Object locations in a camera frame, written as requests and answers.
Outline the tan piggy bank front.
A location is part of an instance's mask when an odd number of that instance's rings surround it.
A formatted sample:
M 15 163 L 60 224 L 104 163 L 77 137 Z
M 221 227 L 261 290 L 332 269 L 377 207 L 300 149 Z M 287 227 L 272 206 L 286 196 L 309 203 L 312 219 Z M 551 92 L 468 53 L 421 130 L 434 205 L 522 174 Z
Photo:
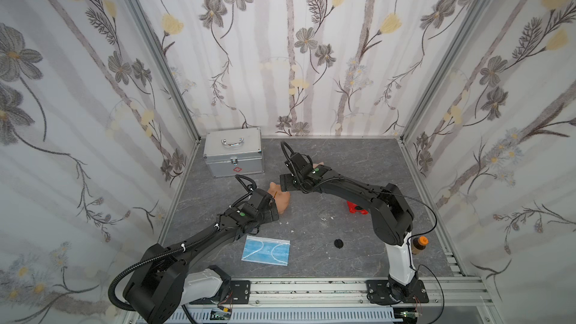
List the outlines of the tan piggy bank front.
M 281 186 L 274 182 L 269 184 L 268 193 L 273 196 L 279 215 L 285 213 L 290 205 L 290 192 L 281 190 Z

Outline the red piggy bank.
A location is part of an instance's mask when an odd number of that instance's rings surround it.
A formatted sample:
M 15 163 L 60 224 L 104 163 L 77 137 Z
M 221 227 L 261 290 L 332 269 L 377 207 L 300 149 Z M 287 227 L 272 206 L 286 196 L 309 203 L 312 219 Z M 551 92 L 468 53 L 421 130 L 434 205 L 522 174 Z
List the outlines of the red piggy bank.
M 364 208 L 362 208 L 360 205 L 356 205 L 353 202 L 347 201 L 346 202 L 349 212 L 351 214 L 361 214 L 361 215 L 367 215 L 368 211 Z

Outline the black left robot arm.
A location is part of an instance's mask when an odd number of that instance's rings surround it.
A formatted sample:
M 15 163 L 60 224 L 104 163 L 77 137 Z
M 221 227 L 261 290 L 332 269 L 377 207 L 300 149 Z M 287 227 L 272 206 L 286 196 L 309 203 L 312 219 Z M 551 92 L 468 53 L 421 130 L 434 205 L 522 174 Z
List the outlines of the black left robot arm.
M 229 279 L 215 266 L 190 272 L 199 260 L 278 219 L 274 197 L 265 190 L 253 189 L 220 214 L 215 223 L 192 237 L 167 247 L 149 247 L 139 262 L 112 280 L 109 300 L 117 308 L 137 312 L 147 323 L 165 323 L 184 304 L 215 297 L 222 282 Z M 211 276 L 220 283 L 201 294 L 203 285 L 199 279 Z

